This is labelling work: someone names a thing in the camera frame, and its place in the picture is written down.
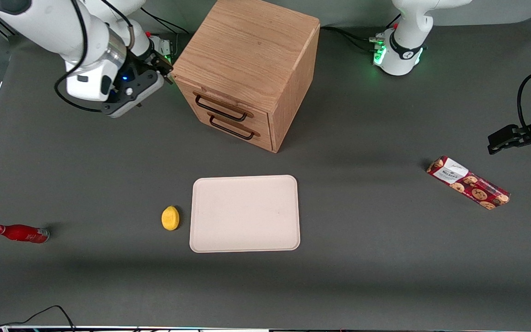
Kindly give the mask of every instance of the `wooden box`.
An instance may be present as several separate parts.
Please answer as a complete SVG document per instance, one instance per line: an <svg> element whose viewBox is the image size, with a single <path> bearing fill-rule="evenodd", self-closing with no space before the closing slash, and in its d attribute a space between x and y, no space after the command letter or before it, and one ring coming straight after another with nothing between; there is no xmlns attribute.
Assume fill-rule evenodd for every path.
<svg viewBox="0 0 531 332"><path fill-rule="evenodd" d="M276 153L313 80L319 20L261 0L218 0L174 65L198 119Z"/></svg>

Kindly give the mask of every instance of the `cookie image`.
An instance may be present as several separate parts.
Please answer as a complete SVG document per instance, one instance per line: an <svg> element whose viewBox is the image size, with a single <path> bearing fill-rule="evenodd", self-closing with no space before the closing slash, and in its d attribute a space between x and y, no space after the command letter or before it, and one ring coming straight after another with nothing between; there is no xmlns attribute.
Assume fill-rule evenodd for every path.
<svg viewBox="0 0 531 332"><path fill-rule="evenodd" d="M495 199L501 201L500 204L505 204L506 202L509 202L509 197L504 194L497 196Z"/></svg>
<svg viewBox="0 0 531 332"><path fill-rule="evenodd" d="M489 202L480 202L481 206L483 208L486 208L487 210L493 210L495 208L495 205L489 203Z"/></svg>
<svg viewBox="0 0 531 332"><path fill-rule="evenodd" d="M474 176L469 176L469 177L464 178L462 181L464 181L464 183L466 184L470 184L470 183L476 183L478 179Z"/></svg>
<svg viewBox="0 0 531 332"><path fill-rule="evenodd" d="M444 162L441 160L441 159L438 159L436 161L434 161L428 168L427 168L427 172L431 172L432 169L435 167L435 168L440 168L444 166Z"/></svg>
<svg viewBox="0 0 531 332"><path fill-rule="evenodd" d="M464 186L462 185L462 183L455 182L455 183L452 183L450 187L454 189L455 191L458 191L459 193L464 193Z"/></svg>
<svg viewBox="0 0 531 332"><path fill-rule="evenodd" d="M478 200L484 201L487 199L487 194L481 189L476 189L476 188L472 189L471 193L474 196L474 198Z"/></svg>

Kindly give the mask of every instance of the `red bottle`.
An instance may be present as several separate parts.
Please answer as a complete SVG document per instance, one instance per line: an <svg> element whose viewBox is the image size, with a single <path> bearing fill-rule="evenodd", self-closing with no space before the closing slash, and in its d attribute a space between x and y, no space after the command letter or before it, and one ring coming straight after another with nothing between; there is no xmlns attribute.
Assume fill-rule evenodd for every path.
<svg viewBox="0 0 531 332"><path fill-rule="evenodd" d="M48 240L50 233L46 228L35 228L29 225L0 225L0 235L13 241L44 243Z"/></svg>

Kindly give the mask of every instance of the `cable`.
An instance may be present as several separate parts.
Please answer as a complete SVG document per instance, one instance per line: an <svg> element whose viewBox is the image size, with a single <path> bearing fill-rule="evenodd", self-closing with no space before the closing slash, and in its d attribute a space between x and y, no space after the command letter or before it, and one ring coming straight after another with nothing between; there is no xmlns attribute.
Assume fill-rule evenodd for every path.
<svg viewBox="0 0 531 332"><path fill-rule="evenodd" d="M68 100L67 98L65 98L65 96L61 95L61 92L59 92L59 84L61 84L61 82L63 80L65 80L65 78L67 78L70 74L74 73L77 70L77 68L79 68L79 66L82 65L82 63L85 60L85 57L87 55L87 32L86 32L86 29L85 29L85 22L83 21L82 13L79 10L79 6L77 5L77 0L71 0L71 3L73 4L73 8L75 9L75 13L77 14L77 18L79 19L79 25L81 26L81 29L82 29L83 53L82 53L81 58L79 59L79 61L75 65L75 67L72 67L71 70L69 70L67 73L62 75L61 78L59 78L57 80L57 82L55 82L54 91L57 93L57 96L59 96L60 99L63 99L63 101L65 101L65 103L68 103L72 107L76 107L78 109L82 109L83 111L87 111L87 112L100 113L101 110L93 109L93 108L89 108L89 107L83 107L81 105L78 105L78 104Z"/></svg>
<svg viewBox="0 0 531 332"><path fill-rule="evenodd" d="M71 321L71 318L69 317L69 315L67 315L67 312L65 312L65 309L63 309L63 307L61 307L60 305L51 305L50 307L42 310L42 311L38 311L38 313L35 313L34 315L31 315L29 317L29 319L25 320L25 321L12 321L12 322L9 322L9 323L4 323L4 324L0 324L0 327L2 326L8 326L8 325L21 325L21 324L25 324L25 323L28 323L31 319L33 319L34 317L42 314L43 312L45 311L48 311L49 309L52 309L52 308L59 308L59 310L61 310L61 312L63 312L63 315L65 315L65 318L67 319L67 322L69 323L69 326L71 326L71 330L72 332L75 332L75 329L76 329L76 326L75 324Z"/></svg>
<svg viewBox="0 0 531 332"><path fill-rule="evenodd" d="M399 17L401 17L401 13L399 13L399 15L397 15L394 19L392 19L392 21L386 25L386 29L390 28L390 25L392 25L397 19L399 19Z"/></svg>
<svg viewBox="0 0 531 332"><path fill-rule="evenodd" d="M525 84L531 79L531 74L529 74L524 80L522 81L522 84L520 84L520 88L518 89L518 117L520 118L520 124L522 124L523 130L528 130L527 125L525 124L525 120L523 117L523 111L522 111L522 93L523 89L525 87Z"/></svg>
<svg viewBox="0 0 531 332"><path fill-rule="evenodd" d="M179 36L179 34L175 34L175 51L173 53L171 53L171 57L175 58L175 55L177 55L177 49L179 48L179 44L177 43L177 37Z"/></svg>
<svg viewBox="0 0 531 332"><path fill-rule="evenodd" d="M159 23L160 25L163 25L164 27L168 28L169 30L171 30L171 32L173 32L176 36L177 36L177 32L175 32L175 30L171 29L171 27L168 27L167 25L165 25L165 23L159 21L158 19L156 19L155 17L153 17L153 19L155 21L157 21L157 23Z"/></svg>
<svg viewBox="0 0 531 332"><path fill-rule="evenodd" d="M344 36L349 36L350 38L353 38L355 40L361 40L363 42L367 42L368 41L368 38L363 38L361 36L356 36L350 32L347 32L345 31L344 29L340 29L340 28L336 28L336 27L321 27L323 30L331 30L331 31L336 31L336 32L339 32L340 34L344 35Z"/></svg>
<svg viewBox="0 0 531 332"><path fill-rule="evenodd" d="M130 34L130 42L128 43L127 47L130 50L135 44L135 28L132 27L132 24L130 23L130 21L128 20L126 15L124 15L120 10L116 9L116 7L114 7L112 4L110 4L110 2L108 2L108 0L101 0L101 2L105 3L106 6L110 7L110 9L112 9L113 11L118 13L118 15L120 15L120 17L122 17L122 19L124 19L124 21L126 22L126 25L128 25L128 32Z"/></svg>
<svg viewBox="0 0 531 332"><path fill-rule="evenodd" d="M356 36L354 34L351 34L350 32L347 32L343 29L340 29L340 28L335 28L335 27L321 27L323 30L331 30L331 31L335 31L335 32L339 32L339 34L341 34L342 36L344 36L349 42L351 42L354 46L358 47L360 50L363 50L363 51L369 51L370 48L365 48L361 45L358 45L353 39L356 39L356 40L361 40L361 41L366 41L367 42L367 38L362 38L360 36Z"/></svg>
<svg viewBox="0 0 531 332"><path fill-rule="evenodd" d="M142 8L142 7L141 7L141 10L142 10L143 12L145 12L147 15L149 15L149 16L153 17L154 19L156 19L157 21L164 21L164 22L167 23L168 25L173 25L173 27L176 27L176 28L180 29L181 31L185 32L186 34L190 34L188 30L186 30L186 29L180 27L179 25L173 24L173 23L169 22L169 21L166 20L166 19L162 19L161 17L157 17L157 16L153 15L152 13L147 12L145 8Z"/></svg>

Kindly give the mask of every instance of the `red box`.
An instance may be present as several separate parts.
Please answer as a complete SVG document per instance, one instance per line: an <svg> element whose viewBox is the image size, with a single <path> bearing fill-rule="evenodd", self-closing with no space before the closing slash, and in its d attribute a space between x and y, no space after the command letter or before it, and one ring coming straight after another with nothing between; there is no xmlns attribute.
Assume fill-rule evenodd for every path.
<svg viewBox="0 0 531 332"><path fill-rule="evenodd" d="M509 202L509 193L443 155L427 172L487 210Z"/></svg>

